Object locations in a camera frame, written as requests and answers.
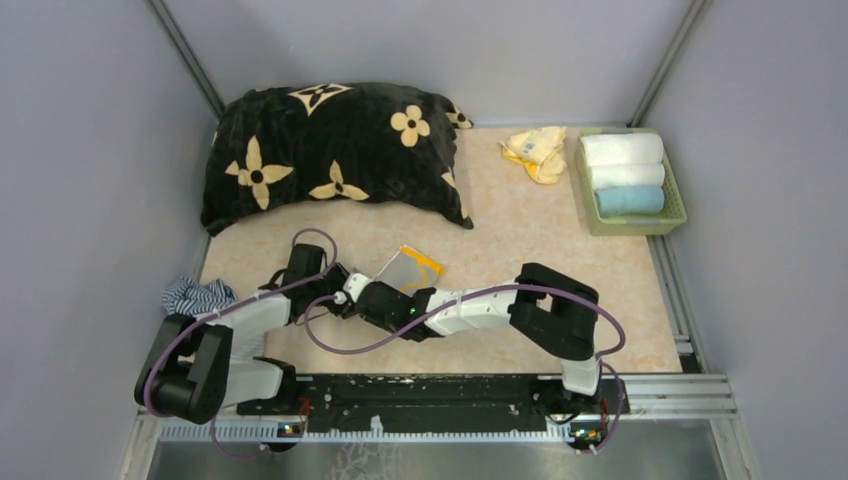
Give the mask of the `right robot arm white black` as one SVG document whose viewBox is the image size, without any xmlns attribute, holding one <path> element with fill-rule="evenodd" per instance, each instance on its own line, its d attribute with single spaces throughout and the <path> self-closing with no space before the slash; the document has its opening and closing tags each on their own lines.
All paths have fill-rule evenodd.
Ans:
<svg viewBox="0 0 848 480">
<path fill-rule="evenodd" d="M 488 288 L 426 287 L 407 294 L 353 274 L 342 291 L 355 314 L 405 340 L 511 327 L 559 360 L 569 408 L 588 412 L 602 398 L 595 349 L 599 294 L 542 264 L 526 263 L 515 279 Z"/>
</svg>

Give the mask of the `pale yellow cream towel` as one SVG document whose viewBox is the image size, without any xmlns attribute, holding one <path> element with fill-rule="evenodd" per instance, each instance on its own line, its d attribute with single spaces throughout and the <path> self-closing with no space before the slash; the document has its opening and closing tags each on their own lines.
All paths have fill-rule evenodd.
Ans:
<svg viewBox="0 0 848 480">
<path fill-rule="evenodd" d="M 512 135 L 501 142 L 502 156 L 522 166 L 537 184 L 554 185 L 566 168 L 567 128 L 548 126 Z"/>
</svg>

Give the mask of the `yellow grey towel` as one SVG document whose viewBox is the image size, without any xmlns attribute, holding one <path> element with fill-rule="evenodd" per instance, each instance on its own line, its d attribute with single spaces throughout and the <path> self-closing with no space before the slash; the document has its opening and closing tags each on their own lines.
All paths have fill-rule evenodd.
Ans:
<svg viewBox="0 0 848 480">
<path fill-rule="evenodd" d="M 444 272 L 444 266 L 418 250 L 400 247 L 375 277 L 375 281 L 413 296 L 421 289 L 433 287 Z"/>
</svg>

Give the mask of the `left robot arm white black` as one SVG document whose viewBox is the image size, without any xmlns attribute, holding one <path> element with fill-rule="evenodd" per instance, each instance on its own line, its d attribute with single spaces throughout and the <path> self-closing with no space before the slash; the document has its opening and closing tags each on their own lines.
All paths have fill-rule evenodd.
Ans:
<svg viewBox="0 0 848 480">
<path fill-rule="evenodd" d="M 241 415 L 293 414 L 301 401 L 294 365 L 264 354 L 268 332 L 293 324 L 317 300 L 333 314 L 350 272 L 323 248 L 293 247 L 286 268 L 253 296 L 198 315 L 166 316 L 135 384 L 138 405 L 203 425 L 226 407 Z"/>
</svg>

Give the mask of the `light blue towel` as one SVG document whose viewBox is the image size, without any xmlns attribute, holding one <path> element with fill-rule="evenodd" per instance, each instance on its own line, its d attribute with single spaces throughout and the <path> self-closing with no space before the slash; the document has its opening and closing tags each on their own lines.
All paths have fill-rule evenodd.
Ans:
<svg viewBox="0 0 848 480">
<path fill-rule="evenodd" d="M 623 186 L 597 190 L 595 199 L 603 218 L 628 215 L 656 215 L 665 207 L 660 186 Z"/>
</svg>

